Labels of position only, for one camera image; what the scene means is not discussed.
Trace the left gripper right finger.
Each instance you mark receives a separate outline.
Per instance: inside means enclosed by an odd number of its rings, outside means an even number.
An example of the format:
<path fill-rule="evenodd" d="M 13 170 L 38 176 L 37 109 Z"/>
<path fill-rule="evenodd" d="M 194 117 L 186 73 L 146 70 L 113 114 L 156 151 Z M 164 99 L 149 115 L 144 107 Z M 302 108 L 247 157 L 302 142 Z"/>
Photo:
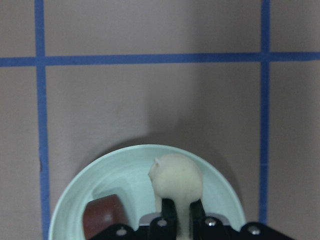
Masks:
<path fill-rule="evenodd" d="M 240 230 L 224 224 L 222 217 L 207 215 L 201 200 L 190 204 L 192 240 L 290 240 L 291 237 L 260 222 L 249 222 Z"/>

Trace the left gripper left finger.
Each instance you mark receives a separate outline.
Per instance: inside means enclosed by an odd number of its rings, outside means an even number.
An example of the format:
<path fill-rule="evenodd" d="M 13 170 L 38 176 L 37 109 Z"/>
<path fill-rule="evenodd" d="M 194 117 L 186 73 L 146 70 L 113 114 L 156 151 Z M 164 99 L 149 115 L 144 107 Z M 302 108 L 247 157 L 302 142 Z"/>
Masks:
<path fill-rule="evenodd" d="M 113 224 L 90 240 L 175 240 L 177 238 L 177 214 L 173 201 L 165 199 L 160 213 L 144 215 L 137 230 L 128 224 Z"/>

